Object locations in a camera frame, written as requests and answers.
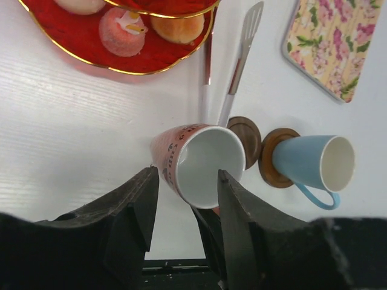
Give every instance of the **blue mug handle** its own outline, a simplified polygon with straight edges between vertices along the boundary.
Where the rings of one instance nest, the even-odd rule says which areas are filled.
[[[317,197],[315,197],[309,189],[306,188],[303,184],[295,183],[295,186],[316,206],[322,208],[323,210],[334,210],[340,205],[340,195],[333,192],[327,192],[332,197],[333,205],[324,204]]]

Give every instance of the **yellow floral board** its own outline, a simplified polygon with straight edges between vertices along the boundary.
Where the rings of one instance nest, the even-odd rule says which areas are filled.
[[[332,96],[349,103],[384,0],[300,0],[286,56]]]

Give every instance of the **blue mug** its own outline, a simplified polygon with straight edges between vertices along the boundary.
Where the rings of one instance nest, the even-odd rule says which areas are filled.
[[[276,146],[273,165],[316,206],[334,210],[340,205],[337,192],[352,179],[355,151],[351,143],[340,136],[296,137]],[[333,204],[320,201],[306,186],[325,190],[332,197]]]

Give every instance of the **metal utensil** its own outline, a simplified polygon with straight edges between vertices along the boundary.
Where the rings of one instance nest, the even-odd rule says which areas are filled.
[[[213,9],[213,24],[211,32],[208,35],[206,43],[204,44],[204,85],[202,87],[200,100],[199,100],[199,120],[200,123],[207,124],[209,119],[209,100],[210,100],[210,85],[211,85],[211,50],[212,50],[212,36],[213,26],[215,25],[215,16],[218,7]]]
[[[224,99],[222,111],[220,114],[220,118],[218,120],[219,126],[226,127],[229,121],[232,103],[234,101],[236,91],[238,90],[243,68],[244,68],[244,65],[246,64],[247,56],[249,55],[249,51],[254,39],[254,35],[261,21],[263,8],[264,8],[263,1],[255,4],[252,8],[248,10],[244,18],[242,35],[241,35],[241,44],[239,46],[239,58],[238,58],[238,62],[236,63],[236,68],[235,68],[234,75],[232,77],[229,92],[226,95],[226,98]]]

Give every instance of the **tabletop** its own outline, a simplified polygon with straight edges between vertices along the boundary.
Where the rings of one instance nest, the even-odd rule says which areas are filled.
[[[212,121],[232,76],[243,15],[253,3],[222,0],[218,10]],[[244,173],[241,184],[306,221],[319,216],[386,216],[387,5],[349,104],[334,101],[282,57],[281,43],[295,5],[295,0],[265,0],[232,115],[252,119],[263,137],[279,127],[301,135],[348,137],[356,150],[356,173],[334,211],[317,208],[294,187],[271,188],[257,164]],[[56,48],[17,0],[0,2],[0,43],[0,211],[39,221],[74,210],[149,166],[154,135],[198,121],[202,49],[153,76],[96,68]],[[323,193],[316,195],[328,202]],[[146,258],[202,257],[189,206],[161,182]]]

